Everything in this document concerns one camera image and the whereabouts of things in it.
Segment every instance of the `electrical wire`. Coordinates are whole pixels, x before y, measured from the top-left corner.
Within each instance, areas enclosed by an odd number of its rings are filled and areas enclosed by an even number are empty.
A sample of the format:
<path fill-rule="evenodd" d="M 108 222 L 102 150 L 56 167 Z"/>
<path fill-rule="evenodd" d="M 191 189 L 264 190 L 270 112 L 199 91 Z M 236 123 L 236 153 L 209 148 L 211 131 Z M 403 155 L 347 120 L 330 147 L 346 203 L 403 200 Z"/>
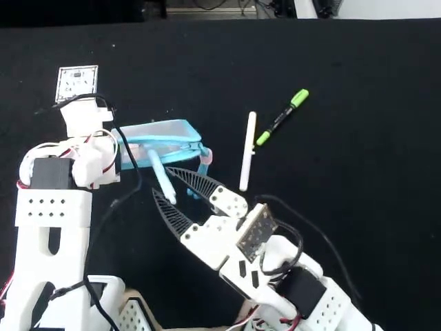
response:
<path fill-rule="evenodd" d="M 279 277 L 276 277 L 275 280 L 272 279 L 271 281 L 278 281 L 283 277 L 285 274 L 287 274 L 298 262 L 298 260 L 300 259 L 300 256 L 303 253 L 303 237 L 300 234 L 300 232 L 295 229 L 295 227 L 293 227 L 292 225 L 281 221 L 280 219 L 274 219 L 274 221 L 282 228 L 286 229 L 289 233 L 291 233 L 292 235 L 294 235 L 294 237 L 297 240 L 297 253 L 296 256 L 289 262 L 289 263 L 284 263 L 283 265 L 281 265 L 280 267 L 270 270 L 270 271 L 265 271 L 263 270 L 263 260 L 265 258 L 265 252 L 263 252 L 260 256 L 260 261 L 259 261 L 259 266 L 260 266 L 260 270 L 262 270 L 262 273 L 265 276 L 274 276 L 277 274 L 281 274 Z"/>
<path fill-rule="evenodd" d="M 9 276 L 8 280 L 5 282 L 5 285 L 2 287 L 0 291 L 0 300 L 4 298 L 6 292 L 9 290 L 9 287 L 11 286 L 13 281 L 14 281 L 14 272 L 12 271 L 11 275 Z"/>
<path fill-rule="evenodd" d="M 292 320 L 285 320 L 285 319 L 280 319 L 281 323 L 286 323 L 286 324 L 291 324 L 289 326 L 289 328 L 287 328 L 285 331 L 294 331 L 297 327 L 298 324 L 300 323 L 300 320 L 302 319 L 302 315 L 298 314 L 294 319 Z"/>
<path fill-rule="evenodd" d="M 244 318 L 241 319 L 239 322 L 236 322 L 235 324 L 233 324 L 232 326 L 230 326 L 228 329 L 226 329 L 226 331 L 232 331 L 235 328 L 238 328 L 239 326 L 245 325 L 246 323 L 249 322 L 250 319 L 253 318 L 253 316 L 256 314 L 257 310 L 259 309 L 259 305 L 255 305 L 248 313 L 248 315 Z"/>
<path fill-rule="evenodd" d="M 215 5 L 213 7 L 204 7 L 198 2 L 198 0 L 193 0 L 193 3 L 197 8 L 204 9 L 204 10 L 215 10 L 215 9 L 221 7 L 225 2 L 227 2 L 227 0 L 221 0 L 220 3 L 218 3 L 217 5 Z"/>
<path fill-rule="evenodd" d="M 240 15 L 245 16 L 245 9 L 247 9 L 247 6 L 248 6 L 249 3 L 251 2 L 251 0 L 248 0 L 248 1 L 245 3 L 245 5 L 244 5 L 243 7 L 240 5 L 240 1 L 241 1 L 241 0 L 237 0 L 237 5 L 238 5 L 239 8 L 240 8 Z"/>
<path fill-rule="evenodd" d="M 112 168 L 112 166 L 115 164 L 116 161 L 116 156 L 118 155 L 118 140 L 116 139 L 116 137 L 109 131 L 106 129 L 100 129 L 94 132 L 98 133 L 98 132 L 104 132 L 106 133 L 112 140 L 113 140 L 113 144 L 114 144 L 114 154 L 112 156 L 112 162 L 110 163 L 110 165 L 108 165 L 107 167 L 105 167 L 103 169 L 103 174 L 106 173 L 109 169 Z"/>
<path fill-rule="evenodd" d="M 303 223 L 314 229 L 318 234 L 325 240 L 325 242 L 328 244 L 328 246 L 331 248 L 331 251 L 335 255 L 337 262 L 340 266 L 340 269 L 342 270 L 343 277 L 346 279 L 347 285 L 349 286 L 349 291 L 351 293 L 351 299 L 353 305 L 359 309 L 360 304 L 358 302 L 358 298 L 361 298 L 359 292 L 357 291 L 351 277 L 349 276 L 349 272 L 346 268 L 345 263 L 343 262 L 342 257 L 340 256 L 340 253 L 337 251 L 337 248 L 332 243 L 331 239 L 312 221 L 310 221 L 307 217 L 303 216 L 301 213 L 299 213 L 297 210 L 292 208 L 290 205 L 288 205 L 286 202 L 284 202 L 282 199 L 271 195 L 271 194 L 261 194 L 254 197 L 255 200 L 272 200 L 277 203 L 279 203 L 282 207 L 284 207 L 286 210 L 288 210 L 290 213 L 292 213 L 295 217 L 297 217 L 299 220 L 301 220 Z"/>

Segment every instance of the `black cable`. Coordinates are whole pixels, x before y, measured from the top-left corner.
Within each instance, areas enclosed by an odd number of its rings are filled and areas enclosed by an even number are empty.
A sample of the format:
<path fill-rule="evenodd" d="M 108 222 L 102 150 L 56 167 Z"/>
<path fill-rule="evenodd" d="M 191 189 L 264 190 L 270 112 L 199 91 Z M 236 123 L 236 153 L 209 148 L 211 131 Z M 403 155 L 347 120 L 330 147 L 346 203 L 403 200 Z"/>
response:
<path fill-rule="evenodd" d="M 248 0 L 248 1 L 246 2 L 246 4 L 245 4 L 243 7 L 240 5 L 240 1 L 241 1 L 241 0 L 237 0 L 237 5 L 238 5 L 239 8 L 240 8 L 240 15 L 245 16 L 245 9 L 247 9 L 247 6 L 248 6 L 249 3 L 251 2 L 251 0 Z"/>
<path fill-rule="evenodd" d="M 265 252 L 263 252 L 263 254 L 260 256 L 259 266 L 260 266 L 260 270 L 262 270 L 262 273 L 265 276 L 274 276 L 276 274 L 281 274 L 279 277 L 283 277 L 297 264 L 298 260 L 300 259 L 300 256 L 303 253 L 303 237 L 300 234 L 300 232 L 297 231 L 297 229 L 295 229 L 295 227 L 293 227 L 292 225 L 285 223 L 284 221 L 281 221 L 280 219 L 274 219 L 274 221 L 280 227 L 284 228 L 289 233 L 291 233 L 292 235 L 295 236 L 295 238 L 297 240 L 297 254 L 289 263 L 284 263 L 280 267 L 273 269 L 271 271 L 264 271 L 263 270 L 263 259 L 265 258 Z M 276 277 L 275 280 L 272 279 L 271 281 L 278 281 L 281 279 L 281 278 L 279 279 L 279 277 Z"/>
<path fill-rule="evenodd" d="M 103 309 L 103 306 L 99 302 L 99 298 L 96 295 L 96 292 L 94 288 L 92 287 L 92 284 L 89 282 L 89 279 L 86 277 L 84 278 L 84 286 L 88 290 L 90 294 L 90 298 L 92 302 L 95 304 L 95 307 L 99 311 L 99 313 L 105 318 L 105 320 L 110 324 L 110 326 L 113 328 L 113 331 L 119 331 L 118 326 L 115 324 L 113 319 L 109 316 L 109 314 Z"/>
<path fill-rule="evenodd" d="M 343 262 L 342 257 L 340 256 L 340 253 L 337 251 L 337 248 L 334 246 L 334 244 L 332 243 L 332 241 L 328 238 L 328 236 L 316 225 L 314 224 L 312 221 L 310 221 L 308 218 L 306 218 L 305 216 L 303 216 L 301 213 L 299 213 L 297 210 L 293 209 L 291 206 L 289 206 L 286 202 L 284 202 L 282 199 L 274 196 L 274 195 L 270 195 L 270 194 L 261 194 L 261 195 L 257 195 L 255 196 L 255 200 L 272 200 L 275 201 L 279 204 L 281 204 L 282 207 L 284 207 L 286 210 L 288 210 L 289 212 L 291 212 L 293 215 L 295 215 L 298 219 L 300 219 L 301 221 L 303 221 L 305 224 L 307 224 L 308 226 L 310 226 L 311 228 L 313 228 L 316 232 L 318 232 L 322 238 L 326 241 L 326 243 L 328 244 L 328 246 L 331 248 L 331 251 L 333 252 L 333 254 L 335 255 L 335 257 L 337 258 L 337 262 L 342 270 L 343 273 L 343 277 L 346 279 L 347 285 L 349 286 L 349 291 L 351 292 L 351 299 L 353 302 L 353 305 L 356 306 L 358 309 L 360 307 L 360 304 L 358 302 L 358 298 L 361 298 L 359 292 L 357 291 L 355 285 L 353 284 L 351 277 L 349 276 L 349 272 L 347 271 L 346 265 Z"/>
<path fill-rule="evenodd" d="M 204 9 L 204 10 L 214 10 L 214 9 L 217 9 L 217 8 L 221 7 L 225 2 L 227 2 L 227 0 L 221 0 L 219 4 L 217 4 L 217 5 L 213 6 L 213 7 L 204 7 L 204 6 L 202 6 L 198 2 L 198 0 L 193 0 L 193 3 L 194 3 L 194 5 L 197 8 Z"/>

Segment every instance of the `black cloth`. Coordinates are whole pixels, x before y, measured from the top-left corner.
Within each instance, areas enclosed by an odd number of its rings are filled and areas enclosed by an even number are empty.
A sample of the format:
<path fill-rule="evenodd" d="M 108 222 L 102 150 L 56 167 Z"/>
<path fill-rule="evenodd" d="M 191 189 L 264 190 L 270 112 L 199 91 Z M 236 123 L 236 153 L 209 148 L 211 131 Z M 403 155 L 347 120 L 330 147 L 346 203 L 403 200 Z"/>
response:
<path fill-rule="evenodd" d="M 143 0 L 1 0 L 0 27 L 143 21 Z"/>
<path fill-rule="evenodd" d="M 188 119 L 214 151 L 210 176 L 237 189 L 249 111 L 257 132 L 301 88 L 310 98 L 260 149 L 249 191 L 275 194 L 334 241 L 385 330 L 439 330 L 440 20 L 160 22 L 0 31 L 0 279 L 13 267 L 21 157 L 65 138 L 52 104 L 60 66 L 99 64 L 122 125 Z M 177 166 L 195 168 L 197 162 Z M 94 193 L 92 232 L 114 197 Z M 206 208 L 180 191 L 193 215 Z M 305 251 L 344 289 L 323 240 L 276 203 Z M 106 225 L 91 272 L 140 290 L 162 325 L 230 324 L 241 298 L 166 228 L 146 188 Z"/>

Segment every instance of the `white 3d printed part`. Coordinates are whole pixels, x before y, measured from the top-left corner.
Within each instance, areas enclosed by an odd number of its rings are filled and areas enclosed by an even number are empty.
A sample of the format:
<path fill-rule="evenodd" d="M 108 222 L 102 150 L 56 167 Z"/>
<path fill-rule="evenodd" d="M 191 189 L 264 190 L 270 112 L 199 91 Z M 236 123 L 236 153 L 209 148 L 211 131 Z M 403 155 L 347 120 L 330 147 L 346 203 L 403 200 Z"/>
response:
<path fill-rule="evenodd" d="M 96 93 L 98 66 L 62 67 L 59 69 L 55 102 L 76 95 Z M 103 128 L 103 122 L 113 120 L 112 112 L 99 108 L 95 98 L 73 101 L 61 108 L 68 137 L 85 137 Z"/>
<path fill-rule="evenodd" d="M 256 130 L 256 117 L 255 112 L 249 112 L 247 135 L 245 137 L 245 147 L 243 150 L 242 170 L 240 171 L 240 184 L 239 190 L 246 191 L 248 189 L 249 171 L 251 170 L 251 157 L 254 155 L 253 143 L 254 143 L 254 131 Z"/>

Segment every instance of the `red wire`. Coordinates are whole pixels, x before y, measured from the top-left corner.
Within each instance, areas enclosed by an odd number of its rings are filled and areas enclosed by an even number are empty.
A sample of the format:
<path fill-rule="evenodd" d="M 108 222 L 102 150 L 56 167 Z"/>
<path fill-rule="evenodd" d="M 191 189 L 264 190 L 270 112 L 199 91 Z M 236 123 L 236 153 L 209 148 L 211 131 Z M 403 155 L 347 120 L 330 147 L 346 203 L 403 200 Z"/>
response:
<path fill-rule="evenodd" d="M 109 171 L 110 168 L 113 167 L 114 164 L 115 164 L 115 160 L 113 160 L 113 162 L 112 162 L 108 167 L 105 167 L 105 168 L 103 169 L 103 173 Z"/>
<path fill-rule="evenodd" d="M 24 189 L 24 190 L 25 190 L 26 188 L 29 188 L 29 186 L 23 184 L 23 182 L 22 182 L 20 179 L 17 181 L 17 185 L 18 185 L 19 188 L 22 188 L 22 189 Z"/>
<path fill-rule="evenodd" d="M 12 274 L 9 276 L 8 280 L 6 281 L 5 285 L 1 288 L 0 297 L 3 298 L 5 295 L 6 288 L 9 287 L 9 285 L 12 283 L 12 278 L 14 276 L 14 272 L 12 271 Z"/>

